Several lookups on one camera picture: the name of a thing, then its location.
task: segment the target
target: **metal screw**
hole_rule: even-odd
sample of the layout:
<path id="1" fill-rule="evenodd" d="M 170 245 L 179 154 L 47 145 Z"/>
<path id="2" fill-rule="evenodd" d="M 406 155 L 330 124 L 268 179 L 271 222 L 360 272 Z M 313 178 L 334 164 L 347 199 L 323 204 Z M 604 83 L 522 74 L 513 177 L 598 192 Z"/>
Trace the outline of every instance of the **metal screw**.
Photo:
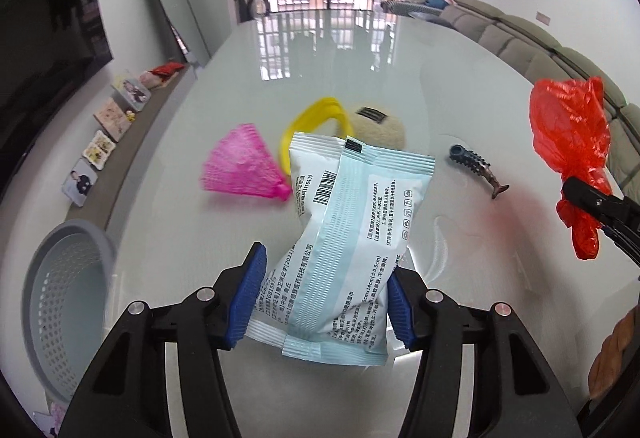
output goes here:
<path id="1" fill-rule="evenodd" d="M 497 305 L 495 305 L 495 312 L 498 315 L 507 317 L 508 315 L 511 315 L 511 306 L 509 306 L 507 303 L 498 303 Z"/>
<path id="2" fill-rule="evenodd" d="M 440 290 L 429 290 L 425 297 L 427 301 L 431 301 L 432 303 L 440 303 L 444 299 L 444 295 Z"/>
<path id="3" fill-rule="evenodd" d="M 206 288 L 200 288 L 198 290 L 198 293 L 196 294 L 196 297 L 201 301 L 211 301 L 215 295 L 216 293 L 213 291 L 212 288 L 206 287 Z"/>
<path id="4" fill-rule="evenodd" d="M 129 310 L 131 315 L 138 315 L 145 310 L 145 304 L 142 303 L 142 301 L 133 301 L 127 310 Z"/>

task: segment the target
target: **television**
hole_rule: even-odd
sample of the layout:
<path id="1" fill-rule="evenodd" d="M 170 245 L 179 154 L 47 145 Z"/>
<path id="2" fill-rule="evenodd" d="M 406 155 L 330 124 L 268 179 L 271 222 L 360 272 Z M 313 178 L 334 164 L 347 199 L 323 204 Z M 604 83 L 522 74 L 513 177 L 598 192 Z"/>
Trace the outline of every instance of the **television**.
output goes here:
<path id="1" fill-rule="evenodd" d="M 60 107 L 111 59 L 98 0 L 0 0 L 0 199 Z"/>

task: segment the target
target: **figurine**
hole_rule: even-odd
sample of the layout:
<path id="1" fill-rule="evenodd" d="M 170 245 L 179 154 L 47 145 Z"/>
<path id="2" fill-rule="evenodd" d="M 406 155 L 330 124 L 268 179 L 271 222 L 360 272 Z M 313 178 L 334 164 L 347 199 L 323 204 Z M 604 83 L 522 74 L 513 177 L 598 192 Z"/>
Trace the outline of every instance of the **figurine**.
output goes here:
<path id="1" fill-rule="evenodd" d="M 457 163 L 461 163 L 462 165 L 466 165 L 471 171 L 476 173 L 479 176 L 483 176 L 488 183 L 490 183 L 494 187 L 494 191 L 491 195 L 491 200 L 494 200 L 496 196 L 498 196 L 501 192 L 509 189 L 508 185 L 500 185 L 494 173 L 491 172 L 489 167 L 491 164 L 486 163 L 484 158 L 482 158 L 477 153 L 469 151 L 465 149 L 463 146 L 456 144 L 452 145 L 449 150 L 449 157 L 451 160 Z"/>

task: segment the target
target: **blue pillow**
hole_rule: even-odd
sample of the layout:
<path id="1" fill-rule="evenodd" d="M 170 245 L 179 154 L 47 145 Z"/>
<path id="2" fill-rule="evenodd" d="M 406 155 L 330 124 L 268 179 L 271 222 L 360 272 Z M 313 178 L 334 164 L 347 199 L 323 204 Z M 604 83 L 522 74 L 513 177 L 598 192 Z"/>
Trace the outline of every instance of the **blue pillow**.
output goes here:
<path id="1" fill-rule="evenodd" d="M 433 7 L 434 9 L 440 9 L 440 10 L 443 10 L 446 6 L 449 5 L 444 0 L 426 0 L 424 4 L 430 7 Z"/>

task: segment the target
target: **photo frame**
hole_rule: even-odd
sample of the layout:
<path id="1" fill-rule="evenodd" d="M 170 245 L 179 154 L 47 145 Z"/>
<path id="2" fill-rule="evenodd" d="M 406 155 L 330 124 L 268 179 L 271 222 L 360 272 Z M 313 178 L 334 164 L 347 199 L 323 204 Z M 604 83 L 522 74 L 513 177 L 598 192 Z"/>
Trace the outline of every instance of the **photo frame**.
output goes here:
<path id="1" fill-rule="evenodd" d="M 111 155 L 111 152 L 116 148 L 116 143 L 102 133 L 100 129 L 95 132 L 94 138 L 91 139 L 91 141 L 105 152 L 107 157 Z"/>
<path id="2" fill-rule="evenodd" d="M 82 152 L 82 156 L 91 162 L 94 168 L 99 171 L 104 168 L 104 164 L 109 157 L 109 155 L 102 151 L 94 142 L 89 142 L 89 145 Z"/>
<path id="3" fill-rule="evenodd" d="M 62 192 L 78 207 L 82 207 L 97 180 L 98 174 L 92 170 L 91 165 L 84 158 L 80 158 L 66 176 L 62 184 Z"/>
<path id="4" fill-rule="evenodd" d="M 135 111 L 141 111 L 151 98 L 151 92 L 130 72 L 117 75 L 111 85 Z"/>
<path id="5" fill-rule="evenodd" d="M 131 126 L 124 111 L 111 97 L 94 113 L 94 117 L 115 142 L 118 142 Z"/>

